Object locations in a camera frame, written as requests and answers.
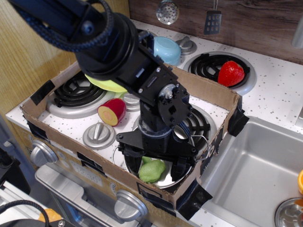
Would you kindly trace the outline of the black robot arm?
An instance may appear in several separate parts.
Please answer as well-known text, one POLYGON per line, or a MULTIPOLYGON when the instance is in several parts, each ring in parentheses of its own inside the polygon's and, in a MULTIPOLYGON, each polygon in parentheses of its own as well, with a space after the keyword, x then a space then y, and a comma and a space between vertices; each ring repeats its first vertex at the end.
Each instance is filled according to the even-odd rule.
POLYGON ((126 16, 104 11, 88 0, 13 0, 11 5, 44 40, 73 52, 81 70, 97 80, 111 80, 140 99, 138 128, 116 136, 126 156, 172 162, 171 177, 181 178, 196 160, 198 149, 177 138, 176 125, 192 116, 189 93, 171 68, 153 55, 126 16))

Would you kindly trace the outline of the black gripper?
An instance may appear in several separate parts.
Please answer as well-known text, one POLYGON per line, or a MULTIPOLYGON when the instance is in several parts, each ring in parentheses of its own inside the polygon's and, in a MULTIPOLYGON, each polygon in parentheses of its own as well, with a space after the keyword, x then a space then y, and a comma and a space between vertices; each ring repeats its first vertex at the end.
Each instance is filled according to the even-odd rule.
POLYGON ((179 180, 186 175, 199 150, 191 142, 189 129, 183 122, 176 128, 183 129, 187 137, 178 137, 175 127, 166 126, 160 131, 154 131, 144 122, 137 123, 133 131, 117 134, 118 150, 126 157, 127 171, 138 177, 142 157, 151 157, 173 163, 170 173, 172 180, 179 180))

